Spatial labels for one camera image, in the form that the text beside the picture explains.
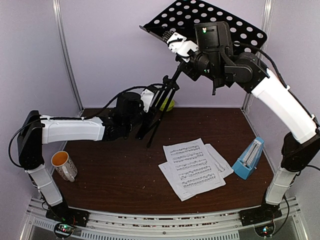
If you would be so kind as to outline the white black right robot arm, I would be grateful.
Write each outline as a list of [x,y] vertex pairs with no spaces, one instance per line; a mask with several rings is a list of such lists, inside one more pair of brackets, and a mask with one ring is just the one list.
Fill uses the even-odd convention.
[[320,149],[320,125],[285,84],[276,67],[269,69],[253,52],[234,53],[230,27],[225,21],[197,23],[195,41],[174,32],[166,40],[193,80],[205,76],[214,88],[233,83],[268,106],[288,127],[281,150],[282,161],[264,193],[261,206],[242,210],[243,226],[270,221],[298,173]]

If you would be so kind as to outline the black folding music stand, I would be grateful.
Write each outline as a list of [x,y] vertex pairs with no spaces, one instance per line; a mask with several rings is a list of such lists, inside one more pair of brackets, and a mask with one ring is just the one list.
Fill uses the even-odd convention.
[[[267,40],[266,33],[205,1],[177,0],[142,29],[162,41],[165,31],[177,32],[197,44],[198,51],[213,51],[211,74],[214,76],[214,90],[238,84],[251,93],[267,75],[266,65],[257,57],[257,52]],[[179,90],[177,80],[180,74],[184,73],[179,73],[177,66],[172,77],[164,76],[164,89],[155,94],[151,113],[143,120],[137,139],[143,139],[148,133],[155,135],[162,122],[156,114],[168,109]]]

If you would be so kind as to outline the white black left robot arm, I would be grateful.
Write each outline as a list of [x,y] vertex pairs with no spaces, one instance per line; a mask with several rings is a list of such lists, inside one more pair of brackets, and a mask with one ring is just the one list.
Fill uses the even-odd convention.
[[86,117],[53,117],[29,112],[21,128],[12,136],[17,140],[18,162],[35,183],[49,210],[61,222],[74,219],[74,213],[45,166],[42,154],[44,144],[67,141],[114,141],[127,138],[133,128],[147,119],[156,93],[164,90],[161,83],[142,86],[142,93],[131,87],[118,93],[113,100],[116,106],[108,115],[97,113]]

